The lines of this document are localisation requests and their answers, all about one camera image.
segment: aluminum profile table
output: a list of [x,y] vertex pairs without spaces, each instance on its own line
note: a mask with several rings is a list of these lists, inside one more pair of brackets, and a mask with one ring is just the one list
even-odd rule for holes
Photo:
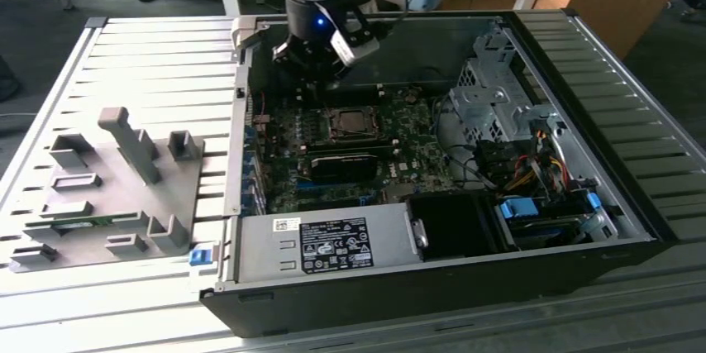
[[[583,90],[581,100],[613,134],[613,144],[621,145],[632,172],[679,167],[657,154],[695,153],[697,148],[671,127],[668,115],[580,20],[556,12],[518,15],[564,78]],[[229,27],[228,17],[189,17],[110,19],[105,26],[83,29],[0,182],[2,351],[421,352],[429,346],[438,351],[701,351],[706,198],[684,188],[704,178],[692,163],[693,172],[680,174],[683,180],[663,177],[671,179],[652,187],[673,189],[657,205],[671,214],[681,244],[644,264],[605,274],[571,295],[529,302],[242,340],[198,303],[197,290],[213,285],[214,269],[190,268],[185,256],[10,273],[3,264],[11,248],[25,243],[21,225],[41,199],[49,171],[43,166],[51,164],[45,147],[57,131],[94,120],[99,104],[129,107],[130,123],[154,138],[174,128],[205,137],[193,238],[221,239],[236,70]],[[637,148],[620,144],[633,134],[653,140]]]

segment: gray plastic block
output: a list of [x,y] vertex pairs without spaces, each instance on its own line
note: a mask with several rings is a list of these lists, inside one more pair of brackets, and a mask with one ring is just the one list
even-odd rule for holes
[[99,112],[98,126],[111,134],[119,153],[131,164],[143,183],[154,184],[159,180],[158,170],[151,164],[151,154],[143,149],[137,134],[131,131],[127,116],[123,107],[105,107]]
[[173,215],[167,219],[166,228],[154,217],[149,219],[146,237],[154,242],[159,250],[174,249],[188,243],[188,231]]
[[149,225],[149,215],[139,211],[135,217],[111,218],[111,224],[122,230],[146,227]]
[[134,130],[135,138],[139,141],[139,144],[142,144],[142,148],[146,150],[146,153],[149,154],[149,158],[153,160],[155,158],[155,148],[154,148],[154,142],[151,142],[151,139],[149,138],[149,135],[146,134],[146,130],[137,129]]
[[95,173],[59,175],[51,179],[51,189],[55,192],[65,192],[69,190],[97,188],[101,182]]
[[53,225],[42,225],[39,227],[27,227],[22,230],[23,234],[31,237],[34,240],[41,241],[43,239],[51,239],[61,237],[59,230]]
[[91,213],[91,204],[86,201],[73,203],[43,204],[39,212],[42,218],[83,217]]
[[200,159],[200,149],[188,131],[167,134],[167,151],[174,161]]
[[55,136],[47,153],[62,169],[85,168],[85,162],[79,154],[91,151],[93,148],[81,134],[62,134]]
[[137,255],[146,250],[146,244],[135,233],[107,236],[106,240],[103,247],[114,256]]
[[14,248],[9,257],[19,265],[46,264],[55,259],[55,250],[39,244],[37,246]]

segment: power supply label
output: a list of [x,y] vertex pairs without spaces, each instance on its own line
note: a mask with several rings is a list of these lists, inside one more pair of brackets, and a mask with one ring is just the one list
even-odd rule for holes
[[304,273],[372,266],[372,248],[364,218],[301,223],[301,269]]

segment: barcode sticker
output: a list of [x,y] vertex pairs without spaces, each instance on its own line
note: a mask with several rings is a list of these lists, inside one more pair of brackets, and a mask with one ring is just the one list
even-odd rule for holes
[[274,218],[272,220],[272,231],[297,231],[300,218]]

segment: red wire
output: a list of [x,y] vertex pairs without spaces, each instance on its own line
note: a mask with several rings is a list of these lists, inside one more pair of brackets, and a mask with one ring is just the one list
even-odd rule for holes
[[517,157],[517,162],[514,163],[514,178],[517,177],[517,171],[518,171],[518,162],[527,158],[527,155],[521,155]]

